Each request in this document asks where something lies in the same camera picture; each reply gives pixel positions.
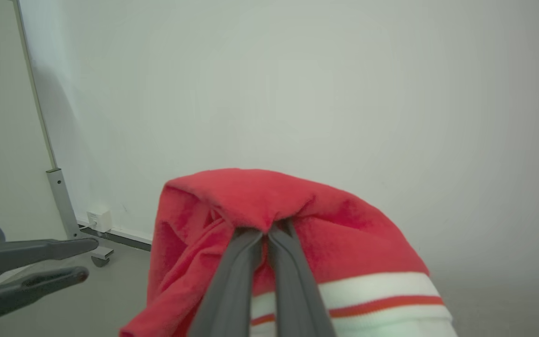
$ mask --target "wall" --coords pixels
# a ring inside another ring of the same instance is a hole
[[[11,1],[0,0],[0,227],[8,241],[65,239]]]
[[[539,1],[22,0],[79,218],[279,170],[380,207],[462,336],[539,333]]]

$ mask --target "floor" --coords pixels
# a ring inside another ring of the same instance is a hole
[[[47,261],[13,278],[35,271],[85,266],[88,279],[45,296],[36,303],[0,317],[0,336],[111,337],[145,307],[150,253],[105,241],[113,248],[109,264],[93,265],[88,254]]]

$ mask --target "electrical outlet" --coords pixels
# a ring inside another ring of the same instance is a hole
[[[103,213],[87,212],[88,226],[97,232],[108,232],[111,230],[111,212]]]

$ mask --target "red stripe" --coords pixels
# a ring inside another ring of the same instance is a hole
[[[380,299],[375,301],[369,301],[351,307],[337,308],[330,310],[330,316],[332,318],[342,318],[349,316],[366,315],[372,312],[391,309],[395,307],[404,307],[406,305],[444,305],[444,302],[440,296],[396,296],[388,297],[387,299]],[[273,322],[276,320],[274,314],[263,315],[251,320],[251,325],[256,326],[266,322]]]

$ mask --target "red fabric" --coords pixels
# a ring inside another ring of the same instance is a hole
[[[147,307],[120,335],[185,336],[234,228],[267,233],[288,217],[318,283],[388,271],[428,273],[400,230],[350,193],[273,171],[203,171],[163,187]],[[255,271],[253,293],[273,288],[265,262]]]

